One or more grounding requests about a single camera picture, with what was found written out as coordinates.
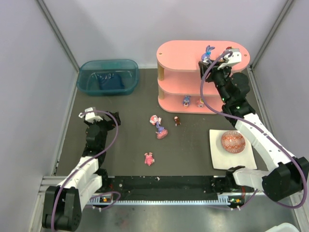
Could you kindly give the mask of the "purple bunny toy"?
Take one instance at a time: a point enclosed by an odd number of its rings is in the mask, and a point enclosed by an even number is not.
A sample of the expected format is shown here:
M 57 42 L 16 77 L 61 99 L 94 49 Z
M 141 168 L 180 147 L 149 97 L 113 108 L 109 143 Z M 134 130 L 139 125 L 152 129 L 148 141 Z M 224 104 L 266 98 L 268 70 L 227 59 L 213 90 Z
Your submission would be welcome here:
M 205 53 L 201 56 L 201 61 L 206 63 L 206 64 L 210 64 L 211 63 L 211 52 L 214 49 L 215 49 L 214 46 L 208 45 L 206 47 Z

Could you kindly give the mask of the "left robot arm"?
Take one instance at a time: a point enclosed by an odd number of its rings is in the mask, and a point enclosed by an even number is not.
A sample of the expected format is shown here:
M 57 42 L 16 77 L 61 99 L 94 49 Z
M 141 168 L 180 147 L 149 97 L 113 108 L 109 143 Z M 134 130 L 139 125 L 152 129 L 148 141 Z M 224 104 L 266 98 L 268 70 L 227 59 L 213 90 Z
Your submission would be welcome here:
M 56 186 L 45 192 L 42 227 L 52 231 L 74 232 L 80 224 L 82 211 L 93 194 L 109 185 L 106 170 L 101 169 L 109 146 L 108 131 L 118 130 L 121 119 L 118 112 L 105 112 L 108 119 L 99 116 L 94 107 L 85 109 L 79 117 L 87 125 L 85 147 L 79 163 Z

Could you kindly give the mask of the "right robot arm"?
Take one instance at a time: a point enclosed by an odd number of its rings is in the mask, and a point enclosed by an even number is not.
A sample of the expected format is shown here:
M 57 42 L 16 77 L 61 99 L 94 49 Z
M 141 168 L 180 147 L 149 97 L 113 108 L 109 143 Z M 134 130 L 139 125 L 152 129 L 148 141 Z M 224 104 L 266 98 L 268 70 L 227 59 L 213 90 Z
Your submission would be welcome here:
M 198 63 L 201 82 L 214 82 L 224 105 L 219 113 L 238 130 L 254 147 L 267 165 L 267 171 L 252 170 L 244 166 L 228 169 L 226 177 L 232 187 L 248 186 L 261 190 L 272 201 L 303 191 L 303 198 L 294 208 L 300 208 L 307 198 L 309 162 L 288 152 L 266 129 L 255 110 L 246 100 L 250 91 L 248 77 L 231 72 L 231 67 L 219 69 L 215 62 Z

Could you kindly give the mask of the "small brown toy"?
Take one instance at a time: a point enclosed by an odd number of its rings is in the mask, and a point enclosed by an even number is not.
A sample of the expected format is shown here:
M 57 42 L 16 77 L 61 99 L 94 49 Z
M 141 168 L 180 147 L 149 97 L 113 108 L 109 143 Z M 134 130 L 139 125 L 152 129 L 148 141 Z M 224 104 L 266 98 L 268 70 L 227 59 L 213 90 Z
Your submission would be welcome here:
M 175 126 L 178 126 L 181 124 L 180 119 L 177 116 L 174 117 L 174 121 L 175 121 Z

